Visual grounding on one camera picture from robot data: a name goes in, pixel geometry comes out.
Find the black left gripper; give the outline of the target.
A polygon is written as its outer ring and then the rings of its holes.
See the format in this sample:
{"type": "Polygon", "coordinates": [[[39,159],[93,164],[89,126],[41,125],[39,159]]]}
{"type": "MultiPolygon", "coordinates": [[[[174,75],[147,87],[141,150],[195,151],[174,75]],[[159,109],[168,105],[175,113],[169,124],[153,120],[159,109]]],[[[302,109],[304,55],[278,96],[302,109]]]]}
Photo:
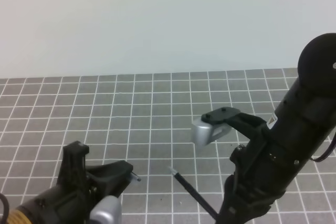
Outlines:
{"type": "Polygon", "coordinates": [[[89,146],[80,141],[63,147],[57,185],[34,198],[34,223],[89,223],[99,201],[118,198],[129,186],[133,165],[117,161],[86,167],[88,153],[89,146]]]}

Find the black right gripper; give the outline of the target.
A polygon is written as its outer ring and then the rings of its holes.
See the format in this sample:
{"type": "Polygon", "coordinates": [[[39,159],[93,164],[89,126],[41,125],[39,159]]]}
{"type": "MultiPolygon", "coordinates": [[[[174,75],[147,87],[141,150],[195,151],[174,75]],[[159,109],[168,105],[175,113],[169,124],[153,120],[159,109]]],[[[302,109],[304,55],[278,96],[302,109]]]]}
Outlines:
{"type": "Polygon", "coordinates": [[[315,150],[315,141],[307,136],[272,135],[267,129],[240,133],[249,143],[236,147],[230,156],[235,171],[224,183],[217,223],[247,223],[265,215],[315,150]]]}

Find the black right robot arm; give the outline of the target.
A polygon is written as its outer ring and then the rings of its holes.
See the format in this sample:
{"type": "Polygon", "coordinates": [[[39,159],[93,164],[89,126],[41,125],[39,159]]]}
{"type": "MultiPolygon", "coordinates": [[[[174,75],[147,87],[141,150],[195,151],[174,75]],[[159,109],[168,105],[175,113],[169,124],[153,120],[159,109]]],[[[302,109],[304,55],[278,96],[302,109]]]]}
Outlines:
{"type": "Polygon", "coordinates": [[[298,77],[274,111],[274,121],[239,113],[226,123],[249,139],[230,160],[217,223],[246,223],[265,215],[335,128],[335,34],[310,41],[298,77]]]}

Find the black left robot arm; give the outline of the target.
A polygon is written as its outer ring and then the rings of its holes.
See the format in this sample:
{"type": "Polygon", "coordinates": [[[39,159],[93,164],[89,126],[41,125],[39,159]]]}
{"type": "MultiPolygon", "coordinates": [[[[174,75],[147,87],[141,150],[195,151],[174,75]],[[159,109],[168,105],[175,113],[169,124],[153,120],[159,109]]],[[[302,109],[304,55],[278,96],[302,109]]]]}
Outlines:
{"type": "Polygon", "coordinates": [[[1,223],[120,223],[119,197],[135,178],[133,165],[86,166],[87,154],[79,141],[64,146],[56,184],[14,209],[1,195],[1,223]]]}

